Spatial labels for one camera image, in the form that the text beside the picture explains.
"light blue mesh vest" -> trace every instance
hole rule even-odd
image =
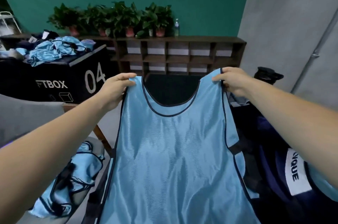
[[[142,77],[132,79],[99,224],[259,223],[239,177],[243,154],[227,149],[238,135],[221,82],[211,81],[219,73],[175,106],[160,105]]]

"cubby shelf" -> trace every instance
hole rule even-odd
[[[8,48],[15,47],[15,44],[24,39],[27,40],[31,34],[19,34],[0,37],[3,44]],[[149,73],[162,74],[187,74],[187,75],[205,75],[205,73],[192,72],[191,68],[198,66],[206,66],[207,73],[214,69],[226,66],[239,67],[242,55],[246,46],[246,42],[238,37],[227,36],[179,36],[179,37],[163,37],[163,38],[110,38],[102,36],[78,36],[80,40],[92,39],[98,44],[106,44],[111,61],[117,61],[120,72],[136,72],[138,75],[147,76]],[[140,53],[129,54],[127,42],[139,42]],[[159,42],[164,44],[164,54],[148,54],[148,43]],[[188,43],[187,55],[171,55],[169,54],[169,43],[184,42]],[[192,55],[192,43],[209,43],[209,55]],[[216,55],[217,44],[226,44],[232,49],[231,56],[223,57]],[[130,62],[138,63],[142,70],[133,70],[130,68]],[[163,71],[149,70],[149,65],[155,63],[164,66]],[[169,66],[173,64],[186,65],[185,72],[171,71]]]

